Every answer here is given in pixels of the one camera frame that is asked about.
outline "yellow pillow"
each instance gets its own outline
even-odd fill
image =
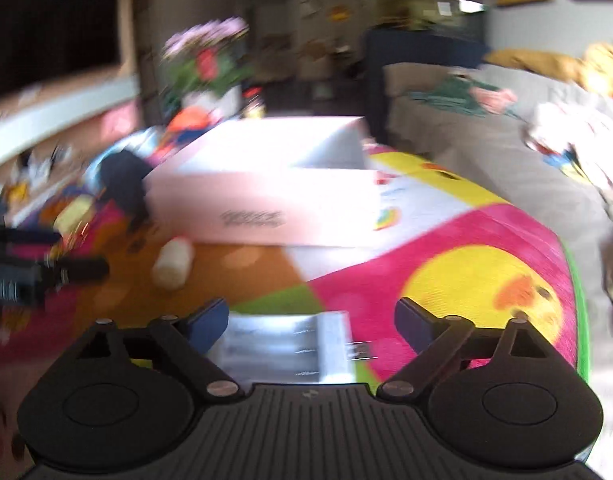
[[[592,44],[584,54],[584,62],[579,84],[590,92],[613,97],[613,46]]]
[[[551,79],[566,82],[579,79],[581,66],[581,60],[575,57],[527,48],[494,50],[484,58],[484,61],[506,68],[529,70]]]

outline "black ridged plate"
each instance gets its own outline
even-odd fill
[[[39,465],[28,480],[88,479]],[[435,439],[416,408],[372,397],[364,384],[258,385],[213,406],[178,448],[106,480],[598,480],[570,463],[507,472],[469,462]]]

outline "circular pad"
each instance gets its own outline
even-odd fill
[[[572,461],[599,434],[602,409],[563,359],[548,361],[494,358],[448,378],[430,394],[429,422],[482,463],[538,469]]]
[[[482,402],[484,409],[500,422],[519,426],[544,422],[557,410],[557,401],[548,390],[528,383],[493,386]]]
[[[36,458],[72,472],[117,471],[152,461],[186,432],[193,402],[180,382],[107,361],[77,360],[25,398],[18,426]]]

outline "green cloth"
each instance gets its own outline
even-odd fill
[[[485,117],[488,115],[488,112],[480,106],[477,100],[469,92],[474,86],[495,92],[501,90],[499,87],[482,83],[474,79],[450,75],[432,92],[410,92],[409,97],[415,101],[422,101],[438,110]]]

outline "television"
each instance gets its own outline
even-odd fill
[[[0,0],[0,98],[120,63],[118,0]]]

